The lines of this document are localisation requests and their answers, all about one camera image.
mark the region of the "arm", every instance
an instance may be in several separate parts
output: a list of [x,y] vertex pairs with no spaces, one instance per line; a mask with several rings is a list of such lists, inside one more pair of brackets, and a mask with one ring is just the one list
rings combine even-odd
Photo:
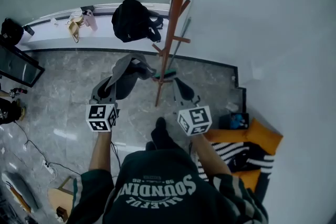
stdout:
[[110,166],[111,136],[111,132],[98,134],[89,171],[73,181],[69,224],[94,223],[104,212],[107,198],[114,188]]
[[203,135],[196,135],[192,137],[192,142],[210,184],[225,197],[226,205],[235,215],[235,223],[249,223],[251,220],[268,223],[267,212],[262,204],[250,189],[245,188],[240,178],[231,175],[230,169],[208,140]]
[[89,171],[102,169],[111,172],[111,132],[98,133],[95,148],[93,149]]
[[229,167],[227,167],[203,134],[193,136],[192,142],[207,177],[211,178],[217,174],[231,175]]
[[0,90],[0,97],[10,97],[8,92],[4,92],[2,90]]

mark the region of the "wooden peg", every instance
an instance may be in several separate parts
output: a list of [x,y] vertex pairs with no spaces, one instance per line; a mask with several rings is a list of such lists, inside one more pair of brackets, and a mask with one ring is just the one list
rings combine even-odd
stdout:
[[166,51],[166,48],[163,48],[163,50],[161,50],[161,51],[158,53],[159,56],[162,57],[165,51]]
[[162,84],[163,83],[160,83],[159,82],[159,88],[157,89],[158,91],[158,93],[157,93],[157,95],[156,95],[156,100],[155,100],[155,107],[156,106],[158,106],[158,104],[159,104],[159,99],[160,99],[160,96],[161,96],[161,88],[162,88]]
[[162,50],[157,46],[155,45],[154,43],[152,44],[153,48],[156,49],[158,51],[158,53],[161,53]]
[[184,10],[188,7],[189,3],[190,3],[190,0],[185,0],[185,2],[182,4],[180,16],[184,12]]
[[173,36],[173,39],[174,40],[177,40],[177,41],[181,41],[181,42],[185,42],[185,43],[190,43],[190,39],[188,38],[184,38],[184,37],[176,37],[176,36]]

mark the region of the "power strip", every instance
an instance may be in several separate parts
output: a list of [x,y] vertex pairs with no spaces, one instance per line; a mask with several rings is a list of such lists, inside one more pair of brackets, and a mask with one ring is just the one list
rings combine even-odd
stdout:
[[47,162],[45,159],[42,161],[42,165],[48,170],[49,173],[54,174],[54,170],[51,169],[49,165],[47,165]]

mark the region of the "gray tile floor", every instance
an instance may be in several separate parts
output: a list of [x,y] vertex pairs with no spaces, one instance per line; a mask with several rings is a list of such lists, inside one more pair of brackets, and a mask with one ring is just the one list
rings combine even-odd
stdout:
[[[79,173],[87,171],[97,135],[85,122],[86,104],[93,87],[111,75],[111,66],[124,55],[100,51],[53,51],[32,55],[46,71],[36,85],[28,89],[27,95],[20,95],[27,106],[27,115],[18,123],[49,162],[61,163]],[[158,57],[145,57],[153,68],[160,67]],[[218,125],[218,117],[228,113],[225,109],[228,102],[241,105],[242,96],[240,90],[234,88],[232,69],[181,59],[176,59],[173,67],[180,78],[194,83],[200,90],[203,103],[211,108],[214,128]],[[1,83],[6,91],[18,85],[6,78]],[[171,137],[187,149],[189,141],[176,123],[174,112],[178,109],[171,84],[165,84],[157,108],[154,107],[156,91],[157,85],[152,80],[138,80],[132,93],[118,102],[121,111],[113,129],[114,142],[144,147],[150,140],[156,119],[163,116]],[[1,170],[19,172],[27,181],[41,206],[33,214],[39,223],[57,223],[48,203],[47,187],[58,187],[68,175],[76,174],[55,165],[58,176],[49,184],[52,176],[41,167],[42,155],[30,143],[24,148],[26,137],[23,131],[11,123],[1,125],[0,134],[0,149],[5,149],[5,153],[0,154]],[[119,148],[121,160],[128,153]],[[112,175],[117,175],[119,168],[113,154],[111,166]],[[0,187],[23,218],[25,213],[2,182]]]

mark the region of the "glass panel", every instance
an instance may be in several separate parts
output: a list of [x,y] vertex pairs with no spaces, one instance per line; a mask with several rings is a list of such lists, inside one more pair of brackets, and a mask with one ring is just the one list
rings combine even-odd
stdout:
[[0,70],[16,79],[32,84],[40,70],[18,55],[0,46]]

